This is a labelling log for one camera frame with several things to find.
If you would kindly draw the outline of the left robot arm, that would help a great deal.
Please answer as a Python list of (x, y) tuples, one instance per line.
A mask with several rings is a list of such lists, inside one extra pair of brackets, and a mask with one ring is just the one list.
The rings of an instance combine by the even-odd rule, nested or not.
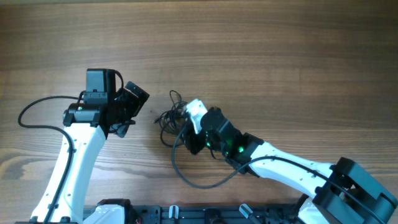
[(108, 135), (123, 138), (149, 94), (133, 82), (116, 86), (121, 73), (86, 71), (86, 89), (63, 114), (62, 146), (48, 186), (29, 223), (138, 223), (128, 199), (104, 199), (84, 217), (85, 197), (96, 158)]

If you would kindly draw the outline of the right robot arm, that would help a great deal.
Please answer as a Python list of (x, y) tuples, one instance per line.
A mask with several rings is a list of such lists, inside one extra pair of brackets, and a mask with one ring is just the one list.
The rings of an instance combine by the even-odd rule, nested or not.
[(315, 162), (289, 154), (263, 139), (241, 133), (219, 108), (201, 101), (184, 107), (181, 138), (197, 153), (219, 151), (236, 172), (272, 179), (303, 194), (294, 215), (303, 223), (387, 223), (397, 198), (355, 161)]

